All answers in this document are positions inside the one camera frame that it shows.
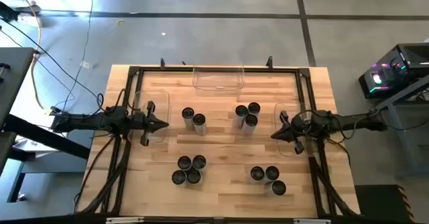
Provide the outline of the black computer tower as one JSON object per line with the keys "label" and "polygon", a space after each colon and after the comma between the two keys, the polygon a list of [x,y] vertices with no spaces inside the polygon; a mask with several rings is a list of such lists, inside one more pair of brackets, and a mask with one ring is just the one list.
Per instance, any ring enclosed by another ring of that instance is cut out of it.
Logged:
{"label": "black computer tower", "polygon": [[429,74],[429,42],[397,44],[359,77],[366,99],[383,99]]}

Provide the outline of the clear plastic bin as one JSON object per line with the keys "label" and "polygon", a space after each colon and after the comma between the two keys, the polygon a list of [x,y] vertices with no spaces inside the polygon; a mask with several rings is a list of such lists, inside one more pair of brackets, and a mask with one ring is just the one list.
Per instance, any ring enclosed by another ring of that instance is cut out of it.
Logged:
{"label": "clear plastic bin", "polygon": [[[289,115],[289,119],[291,119],[296,114],[302,111],[308,111],[309,116],[311,118],[310,110],[311,108],[309,104],[306,103],[300,103],[298,106],[293,106],[289,103],[276,103],[273,114],[274,133],[282,127],[282,123],[280,121],[280,113],[282,111],[286,111]],[[308,156],[311,156],[316,150],[313,139],[308,135],[300,136],[298,139],[302,142],[304,146],[304,151],[301,154],[295,153],[293,142],[288,143],[285,141],[274,139],[279,154],[288,158],[307,158]]]}
{"label": "clear plastic bin", "polygon": [[[140,90],[137,91],[129,102],[131,104],[131,112],[136,113],[137,110],[147,116],[148,103],[154,103],[154,110],[151,114],[160,121],[170,122],[170,95],[166,91],[160,90]],[[159,144],[164,142],[169,126],[162,127],[158,130],[136,129],[131,130],[128,136],[129,141],[143,146]]]}
{"label": "clear plastic bin", "polygon": [[194,65],[192,85],[204,91],[236,91],[244,87],[242,65]]}

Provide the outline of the white hinge bracket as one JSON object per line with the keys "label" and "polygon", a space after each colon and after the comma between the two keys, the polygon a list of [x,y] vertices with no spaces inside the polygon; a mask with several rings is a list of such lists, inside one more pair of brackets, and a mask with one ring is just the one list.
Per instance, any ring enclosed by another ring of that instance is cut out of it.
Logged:
{"label": "white hinge bracket", "polygon": [[332,224],[329,219],[293,219],[293,224]]}
{"label": "white hinge bracket", "polygon": [[143,223],[144,217],[109,217],[106,218],[105,224],[131,224]]}

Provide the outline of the person's shoe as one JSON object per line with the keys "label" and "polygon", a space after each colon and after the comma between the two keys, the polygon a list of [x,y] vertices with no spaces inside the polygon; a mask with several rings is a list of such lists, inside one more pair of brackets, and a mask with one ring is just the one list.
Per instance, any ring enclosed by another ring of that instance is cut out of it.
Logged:
{"label": "person's shoe", "polygon": [[38,15],[42,10],[42,8],[39,5],[35,4],[30,6],[27,5],[26,7],[17,7],[15,8],[15,10],[18,13],[28,13],[31,15]]}

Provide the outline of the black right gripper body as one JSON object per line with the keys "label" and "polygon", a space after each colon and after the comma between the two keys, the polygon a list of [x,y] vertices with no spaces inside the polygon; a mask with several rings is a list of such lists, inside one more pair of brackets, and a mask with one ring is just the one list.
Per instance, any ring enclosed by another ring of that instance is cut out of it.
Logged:
{"label": "black right gripper body", "polygon": [[301,154],[304,151],[302,142],[298,139],[300,136],[306,135],[310,131],[310,116],[308,111],[302,111],[289,119],[286,111],[280,113],[280,121],[282,126],[290,128],[289,136],[293,137],[294,151],[296,154]]}

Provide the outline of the dark grey desk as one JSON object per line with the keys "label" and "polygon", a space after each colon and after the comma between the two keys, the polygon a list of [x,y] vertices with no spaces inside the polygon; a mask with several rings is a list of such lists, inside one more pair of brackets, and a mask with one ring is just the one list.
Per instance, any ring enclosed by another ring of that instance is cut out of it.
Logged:
{"label": "dark grey desk", "polygon": [[35,52],[33,48],[0,48],[0,174],[10,158],[26,162],[35,157],[13,148],[17,135],[84,160],[90,153],[88,147],[10,114]]}

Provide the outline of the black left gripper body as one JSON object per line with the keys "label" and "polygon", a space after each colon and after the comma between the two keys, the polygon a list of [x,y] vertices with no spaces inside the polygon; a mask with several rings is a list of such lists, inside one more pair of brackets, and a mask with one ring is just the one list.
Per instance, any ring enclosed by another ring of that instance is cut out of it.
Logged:
{"label": "black left gripper body", "polygon": [[154,123],[154,110],[156,106],[153,101],[147,102],[147,113],[144,113],[143,111],[137,111],[132,115],[132,124],[131,128],[132,130],[142,130],[143,133],[140,137],[140,144],[143,146],[149,145],[149,134],[153,133],[155,123]]}

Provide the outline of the black box hazard stripes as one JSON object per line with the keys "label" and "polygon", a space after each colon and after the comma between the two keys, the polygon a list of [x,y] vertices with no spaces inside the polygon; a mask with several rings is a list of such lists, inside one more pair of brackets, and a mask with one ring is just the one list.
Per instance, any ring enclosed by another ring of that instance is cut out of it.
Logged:
{"label": "black box hazard stripes", "polygon": [[415,223],[405,189],[398,184],[355,185],[361,214],[369,219]]}

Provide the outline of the white box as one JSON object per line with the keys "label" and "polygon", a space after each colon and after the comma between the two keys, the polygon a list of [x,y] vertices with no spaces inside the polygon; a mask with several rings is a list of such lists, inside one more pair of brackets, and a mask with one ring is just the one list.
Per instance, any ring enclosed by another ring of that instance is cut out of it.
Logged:
{"label": "white box", "polygon": [[13,144],[13,147],[26,152],[57,152],[58,151],[55,148],[48,147],[44,144],[35,142],[34,140],[30,140],[22,136],[17,136]]}

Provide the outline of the grey-legged side table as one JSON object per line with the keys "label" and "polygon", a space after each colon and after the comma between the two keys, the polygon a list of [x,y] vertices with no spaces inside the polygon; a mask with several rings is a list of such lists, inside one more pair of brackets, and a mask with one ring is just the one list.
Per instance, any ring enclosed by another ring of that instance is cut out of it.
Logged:
{"label": "grey-legged side table", "polygon": [[423,164],[423,158],[420,154],[418,147],[412,144],[411,132],[413,129],[418,129],[424,125],[429,125],[429,120],[425,123],[419,123],[411,127],[404,127],[401,123],[400,116],[396,110],[398,105],[424,105],[429,104],[429,101],[422,102],[405,102],[404,99],[410,98],[424,89],[429,87],[429,75],[417,80],[410,84],[406,88],[393,94],[392,96],[382,100],[380,103],[375,105],[375,109],[381,111],[381,116],[388,122],[390,119],[392,123],[388,124],[389,128],[392,128],[396,135],[399,137],[402,150],[406,157],[408,166],[405,170],[402,170],[396,174],[397,178],[419,178],[429,176],[429,165]]}

